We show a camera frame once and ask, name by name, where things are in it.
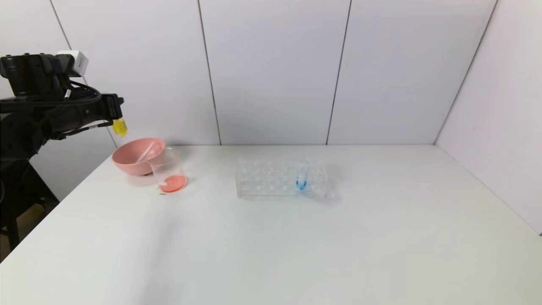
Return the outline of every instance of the robotic arm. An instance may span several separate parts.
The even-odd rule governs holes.
[[[114,123],[116,133],[126,133],[123,98],[70,80],[83,76],[87,62],[78,51],[0,58],[0,75],[15,95],[0,99],[2,168],[31,158],[50,139]],[[104,122],[85,126],[96,121]]]

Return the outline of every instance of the panel seam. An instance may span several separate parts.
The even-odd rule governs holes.
[[[333,103],[331,104],[330,123],[329,123],[329,126],[327,127],[326,145],[330,141],[331,120],[333,119],[333,109],[335,108],[335,97],[337,96],[337,87],[339,85],[340,68],[341,68],[341,64],[343,63],[344,45],[346,42],[346,33],[348,31],[348,21],[350,20],[351,8],[352,8],[352,0],[350,0],[350,4],[348,6],[348,15],[346,15],[346,26],[344,29],[343,48],[341,49],[341,52],[340,52],[339,69],[337,71],[337,81],[335,81],[335,92],[333,93]]]
[[[463,85],[465,84],[465,81],[467,80],[467,76],[469,75],[470,69],[473,66],[474,59],[476,59],[476,56],[478,55],[478,50],[480,50],[480,46],[482,45],[482,41],[484,37],[486,36],[487,28],[489,27],[489,23],[491,22],[491,19],[493,18],[493,13],[495,12],[495,8],[497,7],[499,0],[495,0],[495,4],[493,5],[493,9],[491,10],[491,14],[489,15],[489,19],[487,20],[486,27],[483,30],[482,36],[480,37],[480,41],[478,42],[478,46],[476,47],[476,51],[474,52],[474,56],[470,61],[469,67],[467,69],[467,72],[465,73],[465,76],[463,78],[463,81],[461,82],[461,85],[459,86],[459,89],[457,90],[457,93],[455,94],[454,101],[450,105],[450,110],[448,111],[448,114],[446,114],[446,118],[442,122],[442,125],[440,129],[438,130],[437,136],[435,137],[435,141],[433,142],[433,145],[437,145],[438,137],[440,137],[442,130],[444,129],[444,126],[446,125],[446,121],[450,117],[450,113],[454,108],[455,102],[457,101],[457,98],[459,97],[459,93],[461,92],[461,89],[463,89]]]
[[[216,129],[218,131],[218,142],[220,145],[222,145],[222,138],[220,137],[220,126],[218,125],[218,113],[216,111],[215,90],[212,86],[211,66],[209,64],[209,53],[207,52],[207,41],[205,39],[205,30],[203,28],[202,7],[201,7],[201,4],[199,3],[199,0],[198,0],[198,10],[199,10],[199,22],[202,26],[203,47],[205,48],[205,59],[207,60],[207,71],[209,72],[209,83],[211,84],[212,105],[215,108]]]

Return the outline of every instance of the white table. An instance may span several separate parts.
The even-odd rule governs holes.
[[[542,304],[542,238],[439,148],[181,150],[168,195],[106,160],[0,264],[0,304]],[[239,199],[238,157],[322,158],[333,198]]]

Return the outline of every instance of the pink liquid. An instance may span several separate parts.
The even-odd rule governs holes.
[[[161,185],[160,189],[163,192],[175,192],[182,189],[186,185],[186,177],[181,175],[175,175],[168,177],[165,181],[166,185]]]

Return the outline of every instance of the cable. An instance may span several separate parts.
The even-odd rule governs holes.
[[[85,88],[89,91],[92,91],[95,94],[95,97],[93,98],[87,98],[87,99],[69,99],[66,98],[64,100],[59,101],[27,101],[25,98],[9,98],[9,99],[1,99],[0,102],[3,105],[26,105],[26,106],[34,106],[34,107],[48,107],[48,106],[79,106],[79,105],[86,105],[91,103],[96,103],[97,101],[101,100],[101,93],[94,89],[93,87],[81,84],[76,81],[70,81],[72,84],[78,85],[79,87]]]
[[[55,134],[53,134],[51,136],[51,139],[53,139],[53,140],[59,140],[59,139],[62,140],[62,139],[65,139],[67,136],[76,135],[79,132],[83,132],[85,130],[89,130],[89,129],[92,129],[92,128],[98,128],[98,127],[106,127],[106,126],[111,126],[111,125],[113,125],[113,122],[107,121],[105,123],[100,123],[100,124],[88,126],[88,127],[85,127],[85,128],[79,128],[79,129],[75,129],[75,130],[68,131],[68,132],[65,132],[65,133],[57,132],[57,133],[55,133]]]

